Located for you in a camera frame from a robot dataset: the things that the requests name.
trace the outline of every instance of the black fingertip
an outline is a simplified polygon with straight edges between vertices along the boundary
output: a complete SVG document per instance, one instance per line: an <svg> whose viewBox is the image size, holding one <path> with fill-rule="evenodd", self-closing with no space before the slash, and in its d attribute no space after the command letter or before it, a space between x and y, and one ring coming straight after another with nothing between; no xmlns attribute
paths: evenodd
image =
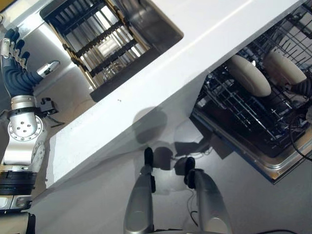
<svg viewBox="0 0 312 234"><path fill-rule="evenodd" d="M27 64L27 60L29 59L30 53L28 51L24 52L24 54L21 56L22 59L26 59L25 65Z"/></svg>
<svg viewBox="0 0 312 234"><path fill-rule="evenodd" d="M16 43L15 49L19 50L19 56L20 56L20 51L21 51L21 49L23 48L24 45L25 45L24 40L19 40Z"/></svg>
<svg viewBox="0 0 312 234"><path fill-rule="evenodd" d="M19 32L15 32L14 35L12 36L11 41L16 43L16 41L18 40L19 37L20 37L20 33Z"/></svg>
<svg viewBox="0 0 312 234"><path fill-rule="evenodd" d="M4 38L9 38L10 40L12 39L12 36L15 34L15 31L10 28L4 35Z"/></svg>

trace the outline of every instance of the wire rack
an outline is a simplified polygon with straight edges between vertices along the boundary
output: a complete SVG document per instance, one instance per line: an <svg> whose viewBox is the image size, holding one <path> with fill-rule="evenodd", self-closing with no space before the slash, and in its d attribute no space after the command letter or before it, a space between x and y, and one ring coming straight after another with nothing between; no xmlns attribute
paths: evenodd
<svg viewBox="0 0 312 234"><path fill-rule="evenodd" d="M198 105L209 101L230 111L238 125L249 134L257 134L270 145L287 146L289 143L290 115L305 105L307 97L290 94L275 86L264 70L263 58L276 51L290 59L307 76L312 77L312 0L304 3L283 20L259 36L237 54L252 62L267 78L272 93L268 97L254 97L227 71L223 64L207 75L198 97ZM296 129L299 137L308 127L306 121Z"/></svg>
<svg viewBox="0 0 312 234"><path fill-rule="evenodd" d="M64 0L45 21L94 88L148 50L103 0Z"/></svg>

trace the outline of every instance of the dishwasher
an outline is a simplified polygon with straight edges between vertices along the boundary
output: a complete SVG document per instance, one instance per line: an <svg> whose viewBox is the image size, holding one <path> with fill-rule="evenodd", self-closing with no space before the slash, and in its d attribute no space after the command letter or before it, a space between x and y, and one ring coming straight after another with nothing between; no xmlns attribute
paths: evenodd
<svg viewBox="0 0 312 234"><path fill-rule="evenodd" d="M272 183L304 160L293 144L304 155L312 150L311 7L311 0L305 2L208 73L192 113ZM287 60L287 65L270 69L272 54ZM259 95L239 81L233 59L254 66L269 92ZM276 76L284 73L279 69L294 66L295 78L305 80L290 90L288 82L278 82Z"/></svg>

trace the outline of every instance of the white plate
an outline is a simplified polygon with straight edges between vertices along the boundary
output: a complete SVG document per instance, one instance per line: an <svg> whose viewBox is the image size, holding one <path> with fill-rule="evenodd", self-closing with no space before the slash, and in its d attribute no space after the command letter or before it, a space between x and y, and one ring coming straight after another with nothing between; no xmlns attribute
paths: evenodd
<svg viewBox="0 0 312 234"><path fill-rule="evenodd" d="M263 60L263 65L276 85L298 84L307 78L293 62L278 52L269 52Z"/></svg>
<svg viewBox="0 0 312 234"><path fill-rule="evenodd" d="M251 94L266 97L271 87L265 76L248 60L234 55L226 62L230 74Z"/></svg>

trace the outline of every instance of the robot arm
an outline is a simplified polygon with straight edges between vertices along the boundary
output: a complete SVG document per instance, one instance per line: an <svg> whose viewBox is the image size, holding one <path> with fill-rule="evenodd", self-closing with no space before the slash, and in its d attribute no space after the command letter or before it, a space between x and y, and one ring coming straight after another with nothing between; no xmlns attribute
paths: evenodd
<svg viewBox="0 0 312 234"><path fill-rule="evenodd" d="M34 73L27 72L29 53L20 57L24 41L17 42L19 36L10 29L2 40L0 51L3 83L12 106L8 113L9 143L0 164L0 225L8 234L31 233L27 225L34 223L34 216L21 211L31 206L31 192L45 153L44 117L56 112L49 99L36 104L33 88L59 66L58 61L52 61ZM17 222L24 223L25 227L18 227Z"/></svg>

